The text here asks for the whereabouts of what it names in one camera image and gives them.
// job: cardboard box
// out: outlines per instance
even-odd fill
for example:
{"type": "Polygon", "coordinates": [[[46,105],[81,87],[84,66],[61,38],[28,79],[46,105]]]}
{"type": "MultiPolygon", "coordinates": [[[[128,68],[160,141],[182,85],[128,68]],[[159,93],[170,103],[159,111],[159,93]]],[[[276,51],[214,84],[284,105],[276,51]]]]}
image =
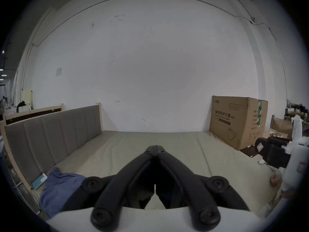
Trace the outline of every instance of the cardboard box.
{"type": "Polygon", "coordinates": [[[288,134],[278,132],[272,128],[265,131],[262,135],[263,138],[269,138],[269,137],[283,137],[288,138],[288,134]]]}
{"type": "Polygon", "coordinates": [[[274,118],[270,124],[270,128],[284,133],[288,134],[288,138],[292,138],[293,133],[293,123],[288,120],[280,119],[280,118],[274,118]]]}
{"type": "Polygon", "coordinates": [[[267,108],[263,100],[213,96],[209,131],[234,149],[244,149],[263,135],[267,108]]]}

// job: mattress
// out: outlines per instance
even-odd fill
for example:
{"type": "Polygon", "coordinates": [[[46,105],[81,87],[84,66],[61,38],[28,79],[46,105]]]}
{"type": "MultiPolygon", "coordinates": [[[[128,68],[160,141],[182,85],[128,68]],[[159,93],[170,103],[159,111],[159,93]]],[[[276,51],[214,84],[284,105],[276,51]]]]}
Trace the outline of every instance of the mattress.
{"type": "MultiPolygon", "coordinates": [[[[225,177],[255,214],[276,194],[277,190],[269,184],[272,171],[265,164],[257,163],[262,158],[260,155],[250,158],[209,132],[103,131],[56,166],[63,173],[105,177],[117,174],[150,145],[162,145],[195,174],[225,177]]],[[[43,188],[35,192],[37,198],[43,188]]],[[[146,208],[163,209],[164,206],[154,195],[146,208]]]]}

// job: gray headboard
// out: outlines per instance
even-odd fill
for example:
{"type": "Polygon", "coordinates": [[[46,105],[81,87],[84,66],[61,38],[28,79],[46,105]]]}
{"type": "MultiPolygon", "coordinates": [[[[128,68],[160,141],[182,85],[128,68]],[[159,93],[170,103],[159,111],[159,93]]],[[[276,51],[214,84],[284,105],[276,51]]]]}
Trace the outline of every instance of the gray headboard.
{"type": "Polygon", "coordinates": [[[99,105],[61,111],[5,126],[12,155],[27,182],[101,133],[99,105]]]}

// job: electrical wire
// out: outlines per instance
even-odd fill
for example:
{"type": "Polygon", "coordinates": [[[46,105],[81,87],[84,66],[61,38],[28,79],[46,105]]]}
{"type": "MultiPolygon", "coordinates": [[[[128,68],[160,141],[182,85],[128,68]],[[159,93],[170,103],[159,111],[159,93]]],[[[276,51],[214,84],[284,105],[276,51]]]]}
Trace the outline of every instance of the electrical wire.
{"type": "Polygon", "coordinates": [[[38,204],[39,204],[40,202],[38,201],[37,197],[33,194],[32,190],[33,190],[33,187],[31,187],[31,189],[30,189],[31,194],[32,194],[32,196],[35,198],[35,200],[36,200],[36,201],[38,202],[38,204]]]}
{"type": "MultiPolygon", "coordinates": [[[[244,9],[247,11],[247,13],[249,14],[250,18],[254,21],[255,18],[253,18],[253,17],[250,15],[250,13],[249,13],[248,10],[245,8],[245,6],[244,6],[239,0],[237,0],[237,1],[243,6],[243,8],[244,8],[244,9]]],[[[286,72],[285,72],[285,69],[284,69],[284,64],[283,64],[282,56],[281,56],[281,53],[280,53],[280,50],[279,50],[279,47],[278,47],[278,44],[277,44],[277,38],[276,38],[276,36],[274,35],[274,33],[271,31],[270,27],[269,27],[265,22],[261,22],[261,23],[255,24],[255,23],[253,23],[253,22],[250,21],[250,23],[251,23],[252,25],[255,25],[255,26],[264,24],[264,25],[266,25],[266,26],[268,27],[270,33],[272,34],[272,37],[274,38],[274,41],[275,41],[275,43],[276,43],[276,47],[277,47],[278,52],[279,52],[279,56],[280,56],[281,64],[282,64],[282,68],[283,68],[283,73],[284,73],[284,81],[285,81],[285,84],[286,84],[286,72]]],[[[286,105],[287,105],[287,104],[288,104],[288,92],[287,92],[287,87],[286,87],[286,105]]]]}
{"type": "MultiPolygon", "coordinates": [[[[51,35],[58,27],[60,27],[60,26],[61,26],[62,24],[64,24],[66,21],[70,20],[72,17],[76,16],[77,14],[79,14],[79,13],[81,13],[81,12],[83,12],[83,11],[89,9],[89,8],[92,8],[92,7],[96,6],[96,5],[99,5],[99,4],[104,3],[104,2],[107,2],[107,1],[110,1],[110,0],[104,0],[104,1],[101,1],[101,2],[97,2],[97,3],[95,3],[95,4],[91,5],[91,6],[88,6],[87,8],[84,8],[83,10],[81,10],[81,11],[75,13],[74,15],[70,16],[68,19],[64,20],[61,24],[59,24],[57,27],[55,27],[55,28],[54,28],[54,29],[41,41],[40,44],[38,44],[38,45],[35,45],[35,44],[34,44],[34,46],[40,46],[40,45],[42,44],[42,42],[43,42],[49,35],[51,35]]],[[[228,12],[228,11],[226,11],[226,10],[224,10],[224,9],[222,9],[222,8],[220,8],[220,7],[218,7],[218,6],[216,6],[216,5],[213,5],[213,4],[209,3],[209,2],[205,2],[205,1],[203,1],[203,0],[195,0],[195,1],[199,1],[199,2],[202,2],[202,3],[208,4],[208,5],[210,5],[210,6],[213,6],[213,7],[217,8],[217,9],[219,9],[219,10],[222,10],[223,12],[228,13],[229,15],[231,15],[231,16],[233,16],[233,17],[236,17],[236,18],[245,18],[245,19],[248,20],[250,23],[252,23],[248,18],[246,18],[246,17],[244,17],[244,16],[237,16],[237,15],[234,15],[234,14],[232,14],[232,13],[230,13],[230,12],[228,12]]]]}
{"type": "MultiPolygon", "coordinates": [[[[23,64],[23,72],[22,72],[22,77],[23,77],[23,84],[24,84],[24,81],[25,81],[25,73],[26,73],[26,68],[27,68],[27,64],[28,64],[28,59],[29,59],[29,56],[30,56],[30,53],[31,53],[31,50],[32,50],[32,47],[34,46],[33,44],[33,39],[34,37],[36,36],[40,26],[42,25],[43,21],[45,20],[45,18],[47,17],[47,15],[49,14],[49,12],[51,11],[51,9],[46,13],[46,15],[44,16],[43,20],[41,21],[40,25],[38,26],[36,32],[34,33],[33,35],[33,38],[30,42],[30,45],[28,47],[28,51],[27,51],[27,54],[26,54],[26,59],[25,59],[25,63],[23,64]]],[[[20,85],[20,94],[19,94],[19,99],[21,100],[21,90],[22,90],[22,86],[23,85],[20,85]]]]}
{"type": "Polygon", "coordinates": [[[251,20],[252,20],[252,21],[255,21],[255,18],[252,17],[252,16],[250,15],[249,11],[245,8],[245,6],[244,6],[239,0],[237,0],[237,1],[238,1],[238,2],[243,6],[243,8],[247,11],[247,13],[248,13],[248,15],[250,16],[251,20]]]}
{"type": "MultiPolygon", "coordinates": [[[[81,13],[81,12],[83,12],[83,11],[89,9],[89,8],[92,8],[92,7],[96,6],[96,5],[99,5],[99,4],[104,3],[104,2],[107,2],[107,1],[110,1],[110,0],[103,0],[103,1],[101,1],[101,2],[95,3],[95,4],[91,5],[91,6],[88,6],[88,7],[84,8],[83,10],[81,10],[81,11],[75,13],[74,15],[70,16],[69,18],[67,18],[66,20],[64,20],[62,23],[60,23],[58,26],[56,26],[56,27],[55,27],[55,28],[54,28],[54,29],[53,29],[53,30],[52,30],[52,31],[51,31],[51,32],[38,44],[38,45],[35,45],[34,43],[32,43],[32,44],[30,45],[30,46],[31,46],[31,49],[30,49],[30,46],[29,46],[28,51],[29,51],[29,49],[30,49],[30,52],[31,52],[32,46],[36,46],[36,47],[40,46],[40,45],[44,42],[44,40],[47,39],[48,36],[50,36],[58,27],[60,27],[60,26],[61,26],[62,24],[64,24],[66,21],[70,20],[72,17],[78,15],[79,13],[81,13]]],[[[214,4],[209,3],[209,2],[205,2],[205,1],[203,1],[203,0],[195,0],[195,1],[202,2],[202,3],[204,3],[204,4],[208,4],[208,5],[210,5],[210,6],[213,6],[213,7],[217,8],[217,9],[219,9],[219,10],[221,10],[221,11],[223,11],[223,12],[225,12],[225,13],[227,13],[227,14],[229,14],[229,15],[235,17],[235,18],[244,18],[245,20],[249,21],[249,22],[250,22],[252,25],[254,25],[254,26],[259,26],[259,25],[262,25],[262,24],[266,25],[266,26],[268,27],[269,31],[271,32],[271,34],[272,34],[274,40],[275,40],[275,43],[276,43],[276,46],[277,46],[277,49],[278,49],[278,52],[279,52],[279,55],[280,55],[280,58],[281,58],[281,63],[282,63],[283,72],[284,72],[284,79],[285,79],[285,83],[286,83],[286,75],[285,75],[283,60],[282,60],[281,53],[280,53],[280,51],[279,51],[279,47],[278,47],[278,44],[277,44],[277,39],[276,39],[275,35],[273,34],[273,32],[271,31],[270,27],[269,27],[266,23],[264,23],[264,22],[258,23],[258,24],[253,23],[252,21],[254,21],[255,18],[253,18],[253,17],[250,15],[250,13],[248,12],[248,10],[243,6],[243,4],[242,4],[239,0],[238,0],[238,2],[245,8],[245,10],[246,10],[247,13],[249,14],[249,16],[250,16],[250,18],[251,18],[252,21],[251,21],[250,19],[248,19],[247,17],[245,17],[245,16],[237,16],[237,15],[234,15],[234,14],[232,14],[232,13],[230,13],[230,12],[228,12],[228,11],[226,11],[226,10],[224,10],[224,9],[222,9],[222,8],[220,8],[220,7],[216,6],[216,5],[214,5],[214,4]]]]}

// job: label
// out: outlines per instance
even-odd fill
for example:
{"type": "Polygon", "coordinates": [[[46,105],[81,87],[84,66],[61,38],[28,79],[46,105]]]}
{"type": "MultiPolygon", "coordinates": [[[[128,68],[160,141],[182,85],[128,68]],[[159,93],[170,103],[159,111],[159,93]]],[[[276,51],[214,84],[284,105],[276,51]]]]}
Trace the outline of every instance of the label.
{"type": "Polygon", "coordinates": [[[258,127],[260,127],[260,123],[261,123],[261,114],[262,114],[262,101],[259,100],[259,112],[257,115],[257,125],[258,127]]]}
{"type": "Polygon", "coordinates": [[[300,162],[298,164],[297,172],[303,174],[306,171],[306,163],[300,162]]]}
{"type": "Polygon", "coordinates": [[[263,148],[264,146],[262,145],[262,143],[259,143],[259,145],[257,146],[257,151],[260,152],[263,148]]]}

